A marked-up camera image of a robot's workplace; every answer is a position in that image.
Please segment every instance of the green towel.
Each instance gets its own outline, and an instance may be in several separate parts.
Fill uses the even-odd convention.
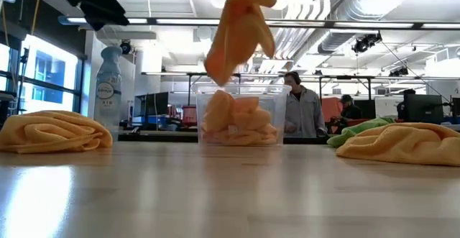
[[[342,134],[329,138],[328,145],[335,148],[340,147],[343,144],[345,144],[348,138],[354,137],[355,135],[363,132],[364,130],[368,130],[375,127],[381,127],[390,123],[395,123],[395,120],[392,118],[376,118],[366,122],[362,122],[361,124],[358,124],[356,126],[346,127],[342,130]]]

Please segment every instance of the headphones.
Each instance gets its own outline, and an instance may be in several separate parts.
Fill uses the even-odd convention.
[[[285,74],[285,77],[286,77],[286,76],[289,76],[289,75],[292,76],[292,77],[294,78],[294,81],[295,81],[296,84],[299,85],[299,84],[302,82],[302,80],[300,79],[299,73],[297,73],[297,72],[295,72],[295,71],[289,72],[289,73],[286,73],[286,74]]]

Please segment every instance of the man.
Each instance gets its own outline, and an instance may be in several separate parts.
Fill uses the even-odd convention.
[[[316,138],[326,135],[318,95],[300,84],[297,72],[285,74],[285,85],[292,87],[286,101],[285,133],[288,137]]]
[[[354,105],[353,98],[350,95],[343,95],[340,102],[343,108],[340,116],[333,116],[331,121],[328,122],[328,131],[330,133],[332,133],[332,126],[338,127],[333,134],[340,134],[342,129],[348,126],[350,119],[361,119],[362,117],[361,109]]]
[[[415,90],[413,90],[413,89],[404,90],[402,92],[402,94],[404,95],[404,98],[405,98],[408,94],[415,94]],[[400,102],[396,106],[396,109],[397,109],[397,117],[398,117],[398,119],[407,120],[408,113],[407,113],[407,111],[405,109],[404,101]]]
[[[361,119],[361,109],[354,105],[353,98],[350,95],[343,95],[340,102],[342,103],[343,109],[338,119],[343,119],[345,121],[350,119]]]

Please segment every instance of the computer monitor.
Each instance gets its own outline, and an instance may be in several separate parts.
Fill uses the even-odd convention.
[[[407,94],[404,106],[409,122],[440,124],[444,120],[443,101],[439,95]]]
[[[460,116],[460,98],[452,98],[452,114]]]
[[[361,118],[375,119],[374,100],[354,100],[354,105],[361,109]]]
[[[141,100],[140,115],[145,116],[147,110],[148,116],[167,115],[168,92],[151,93],[142,96],[136,96]]]

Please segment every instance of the wooden table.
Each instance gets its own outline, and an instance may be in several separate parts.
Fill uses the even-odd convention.
[[[460,236],[460,168],[320,145],[0,154],[0,237]]]

